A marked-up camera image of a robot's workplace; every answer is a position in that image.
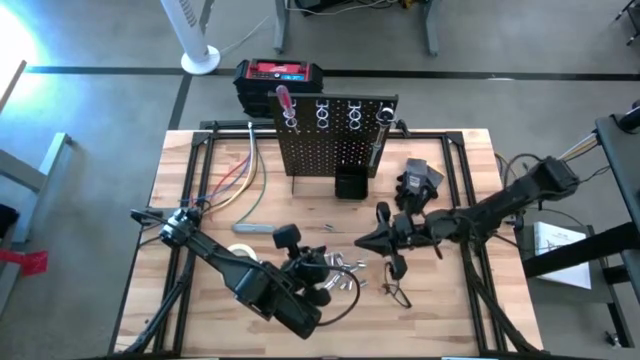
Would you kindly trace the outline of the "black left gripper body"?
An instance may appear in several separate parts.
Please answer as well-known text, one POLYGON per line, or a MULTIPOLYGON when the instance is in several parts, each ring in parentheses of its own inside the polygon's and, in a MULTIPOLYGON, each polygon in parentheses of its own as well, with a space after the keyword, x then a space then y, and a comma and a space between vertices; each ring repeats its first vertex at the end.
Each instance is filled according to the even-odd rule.
POLYGON ((295 289, 302 289, 302 296, 314 306, 326 306, 331 301, 329 291, 317 288, 329 276, 329 265, 325 260, 327 248, 325 246, 299 247, 301 233, 295 224, 285 225, 276 229, 273 234, 277 249, 288 250, 287 260, 280 270, 288 275, 295 284, 295 289))

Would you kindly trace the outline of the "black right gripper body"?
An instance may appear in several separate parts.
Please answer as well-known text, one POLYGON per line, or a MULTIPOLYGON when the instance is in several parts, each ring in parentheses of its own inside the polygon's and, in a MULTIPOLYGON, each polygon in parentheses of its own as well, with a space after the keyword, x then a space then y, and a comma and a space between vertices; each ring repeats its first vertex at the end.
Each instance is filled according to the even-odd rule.
POLYGON ((398 253, 402 249, 411 249, 417 247, 419 242, 425 242, 425 238, 419 233, 418 227, 414 224, 412 217, 405 212, 400 212, 391 216, 391 210, 387 202, 379 202, 376 205, 376 218, 379 224, 388 224, 392 227, 393 234, 388 240, 395 252, 393 254, 381 254, 390 258, 392 265, 393 280, 401 280, 408 270, 405 258, 398 253))

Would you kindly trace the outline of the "black eyeglasses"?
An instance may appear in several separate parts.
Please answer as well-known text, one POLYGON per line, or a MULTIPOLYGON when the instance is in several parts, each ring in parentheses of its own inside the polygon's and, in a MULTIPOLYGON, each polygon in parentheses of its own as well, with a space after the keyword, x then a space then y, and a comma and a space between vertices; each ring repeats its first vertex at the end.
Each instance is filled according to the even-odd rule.
POLYGON ((389 279, 392 275, 392 265, 390 263, 385 264, 382 289, 385 295, 390 295, 402 308, 410 309, 413 304, 409 300, 406 293, 400 286, 399 280, 389 279))

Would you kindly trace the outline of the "beige masking tape roll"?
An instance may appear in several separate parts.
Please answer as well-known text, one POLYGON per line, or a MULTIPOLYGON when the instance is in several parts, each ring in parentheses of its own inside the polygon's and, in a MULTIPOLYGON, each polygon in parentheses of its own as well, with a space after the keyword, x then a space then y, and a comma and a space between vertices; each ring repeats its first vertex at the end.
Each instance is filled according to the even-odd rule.
POLYGON ((228 246, 227 249, 235 256, 248 257, 254 261, 259 260, 256 252, 249 245, 236 243, 228 246))

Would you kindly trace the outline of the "grey utility knife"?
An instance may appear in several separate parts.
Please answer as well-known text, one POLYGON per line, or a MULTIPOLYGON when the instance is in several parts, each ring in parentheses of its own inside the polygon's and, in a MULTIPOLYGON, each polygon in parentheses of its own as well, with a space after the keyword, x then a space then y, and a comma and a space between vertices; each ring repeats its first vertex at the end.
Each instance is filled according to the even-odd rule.
POLYGON ((235 233, 272 234, 276 227, 267 224, 236 223, 231 229, 235 233))

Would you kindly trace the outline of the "red clear-handled screwdriver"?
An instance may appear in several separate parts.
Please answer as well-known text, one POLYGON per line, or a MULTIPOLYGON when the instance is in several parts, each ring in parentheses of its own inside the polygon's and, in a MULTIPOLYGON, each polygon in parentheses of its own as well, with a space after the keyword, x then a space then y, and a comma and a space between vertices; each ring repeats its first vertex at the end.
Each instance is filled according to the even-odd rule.
MULTIPOLYGON (((291 105, 291 102, 293 101, 288 88, 285 85, 278 85, 276 87, 276 95, 279 101, 280 106, 282 107, 282 112, 283 109, 285 107, 288 107, 291 105)), ((298 120, 297 120, 297 126, 296 127, 288 127, 290 129, 292 129, 294 131, 294 133, 296 135, 299 134, 299 129, 298 129, 298 120)))

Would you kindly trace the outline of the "black work gloves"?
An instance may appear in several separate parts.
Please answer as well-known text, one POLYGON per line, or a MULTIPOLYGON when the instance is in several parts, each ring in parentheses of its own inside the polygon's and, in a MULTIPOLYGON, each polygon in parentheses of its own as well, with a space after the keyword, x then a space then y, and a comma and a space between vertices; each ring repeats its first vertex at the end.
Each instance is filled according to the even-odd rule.
POLYGON ((404 172, 397 177, 395 203, 400 211, 421 214, 426 204, 439 197, 437 188, 444 175, 427 164, 426 160, 408 158, 404 172))

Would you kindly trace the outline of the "black pegboard bin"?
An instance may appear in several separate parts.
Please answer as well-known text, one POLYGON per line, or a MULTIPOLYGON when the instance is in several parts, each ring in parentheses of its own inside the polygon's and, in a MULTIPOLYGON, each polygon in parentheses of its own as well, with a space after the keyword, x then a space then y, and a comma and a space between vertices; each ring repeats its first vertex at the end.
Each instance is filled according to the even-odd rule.
POLYGON ((337 166, 334 193, 339 199, 366 199, 368 196, 368 168, 363 165, 337 166))

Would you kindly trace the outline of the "black perforated pegboard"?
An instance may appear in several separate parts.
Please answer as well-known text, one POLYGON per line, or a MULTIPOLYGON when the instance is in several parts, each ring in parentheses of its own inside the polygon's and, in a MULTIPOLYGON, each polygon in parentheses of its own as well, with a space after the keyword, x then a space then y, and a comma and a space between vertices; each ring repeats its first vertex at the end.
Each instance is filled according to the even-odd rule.
POLYGON ((296 101, 298 135, 285 125, 282 107, 276 93, 268 94, 286 174, 291 177, 332 177, 335 183, 337 166, 363 165, 368 168, 369 193, 369 180, 376 176, 389 131, 397 121, 399 97, 397 95, 365 96, 324 93, 290 93, 290 95, 296 101), (316 125, 316 102, 326 100, 330 101, 329 127, 319 129, 316 125), (362 104, 362 125, 359 130, 351 130, 348 126, 348 102, 362 104), (371 174, 368 164, 372 143, 378 133, 376 112, 380 103, 394 108, 395 121, 385 133, 381 152, 376 161, 376 169, 371 174))

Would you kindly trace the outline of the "white paper manual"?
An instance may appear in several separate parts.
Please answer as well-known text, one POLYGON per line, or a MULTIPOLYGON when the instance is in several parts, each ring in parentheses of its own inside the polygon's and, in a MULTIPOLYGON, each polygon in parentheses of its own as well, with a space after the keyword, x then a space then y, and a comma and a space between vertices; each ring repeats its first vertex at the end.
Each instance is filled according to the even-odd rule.
MULTIPOLYGON (((543 255, 565 245, 571 245, 586 238, 583 231, 574 231, 567 228, 551 225, 544 222, 533 224, 534 254, 543 255)), ((544 275, 538 279, 551 281, 563 285, 569 285, 582 289, 591 289, 591 276, 588 263, 582 263, 544 275)))

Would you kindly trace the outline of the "red and black toolbox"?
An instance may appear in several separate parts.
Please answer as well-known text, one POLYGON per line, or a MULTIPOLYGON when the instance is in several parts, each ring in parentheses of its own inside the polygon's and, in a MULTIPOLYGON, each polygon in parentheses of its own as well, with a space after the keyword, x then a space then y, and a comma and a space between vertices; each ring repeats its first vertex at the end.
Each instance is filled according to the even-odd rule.
POLYGON ((233 84, 245 114, 271 118, 268 93, 285 85, 294 93, 321 93, 323 70, 315 63, 293 60, 252 59, 241 61, 233 84))

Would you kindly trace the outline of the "grey small table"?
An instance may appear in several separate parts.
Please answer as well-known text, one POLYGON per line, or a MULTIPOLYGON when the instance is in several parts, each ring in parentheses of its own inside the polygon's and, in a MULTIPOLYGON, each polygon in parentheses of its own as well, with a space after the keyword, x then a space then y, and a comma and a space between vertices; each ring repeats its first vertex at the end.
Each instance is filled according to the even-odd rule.
MULTIPOLYGON (((583 231, 586 238, 594 234, 593 227, 569 226, 567 229, 583 231)), ((526 225, 515 232, 517 244, 521 249, 521 257, 528 260, 534 256, 533 225, 526 225)), ((632 348, 634 346, 624 313, 615 291, 616 283, 628 280, 626 267, 611 266, 604 258, 591 259, 589 264, 591 289, 582 289, 563 285, 551 281, 531 277, 527 280, 532 301, 536 304, 564 304, 578 305, 582 303, 596 303, 607 306, 614 331, 605 334, 606 341, 612 346, 632 348)))

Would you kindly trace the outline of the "grey desk leg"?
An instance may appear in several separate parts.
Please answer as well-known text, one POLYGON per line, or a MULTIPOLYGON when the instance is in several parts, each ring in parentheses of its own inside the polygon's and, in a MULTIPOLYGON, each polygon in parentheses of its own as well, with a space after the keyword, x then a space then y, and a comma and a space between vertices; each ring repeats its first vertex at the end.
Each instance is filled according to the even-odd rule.
POLYGON ((289 24, 289 0, 274 0, 275 2, 275 27, 273 49, 277 54, 285 50, 285 39, 289 24))
POLYGON ((437 14, 440 4, 441 0, 424 0, 421 10, 426 49, 428 54, 433 57, 439 54, 437 14))

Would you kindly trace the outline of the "black side table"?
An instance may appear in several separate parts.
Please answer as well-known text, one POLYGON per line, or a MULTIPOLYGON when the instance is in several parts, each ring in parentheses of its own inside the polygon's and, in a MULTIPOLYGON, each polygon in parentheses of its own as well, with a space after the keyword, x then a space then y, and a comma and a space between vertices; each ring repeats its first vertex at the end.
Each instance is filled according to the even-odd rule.
POLYGON ((620 254, 624 266, 613 272, 616 280, 630 282, 640 302, 640 101, 624 115, 595 121, 610 168, 631 220, 571 245, 523 262, 528 278, 620 254))

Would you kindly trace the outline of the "white tower fan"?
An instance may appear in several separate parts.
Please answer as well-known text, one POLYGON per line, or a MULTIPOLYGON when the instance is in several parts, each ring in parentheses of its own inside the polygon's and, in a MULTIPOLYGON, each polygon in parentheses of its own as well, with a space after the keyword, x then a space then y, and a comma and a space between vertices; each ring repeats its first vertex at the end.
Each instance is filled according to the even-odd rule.
POLYGON ((181 67, 192 75, 205 75, 218 68, 220 52, 206 43, 191 0, 160 0, 183 48, 181 67))

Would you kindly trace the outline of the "red flat object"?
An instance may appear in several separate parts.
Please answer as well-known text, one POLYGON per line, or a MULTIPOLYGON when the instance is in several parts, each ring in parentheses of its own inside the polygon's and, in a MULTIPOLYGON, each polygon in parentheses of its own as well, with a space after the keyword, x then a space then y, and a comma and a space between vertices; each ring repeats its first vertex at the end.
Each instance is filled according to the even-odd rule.
POLYGON ((21 267, 24 276, 33 276, 45 273, 48 270, 47 251, 33 253, 19 253, 6 249, 0 249, 0 261, 16 264, 21 267))

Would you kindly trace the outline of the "grey desk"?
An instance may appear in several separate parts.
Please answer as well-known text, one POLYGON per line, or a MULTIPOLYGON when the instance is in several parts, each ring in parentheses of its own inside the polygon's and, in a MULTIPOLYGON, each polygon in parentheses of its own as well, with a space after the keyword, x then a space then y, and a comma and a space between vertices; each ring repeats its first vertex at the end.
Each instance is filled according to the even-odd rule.
POLYGON ((73 140, 67 133, 57 133, 38 167, 33 167, 11 153, 0 150, 0 176, 31 192, 25 205, 19 210, 19 216, 11 234, 12 245, 21 246, 27 242, 33 218, 47 191, 49 179, 63 149, 70 147, 72 143, 73 140))

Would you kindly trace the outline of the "black office chair base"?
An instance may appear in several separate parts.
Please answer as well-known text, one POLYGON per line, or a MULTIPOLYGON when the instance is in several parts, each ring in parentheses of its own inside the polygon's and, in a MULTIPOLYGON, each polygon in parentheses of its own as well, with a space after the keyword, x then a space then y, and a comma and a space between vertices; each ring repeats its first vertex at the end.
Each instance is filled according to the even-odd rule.
POLYGON ((633 42, 640 39, 640 0, 630 0, 616 15, 615 21, 627 15, 634 29, 634 34, 626 41, 627 46, 631 46, 633 42))

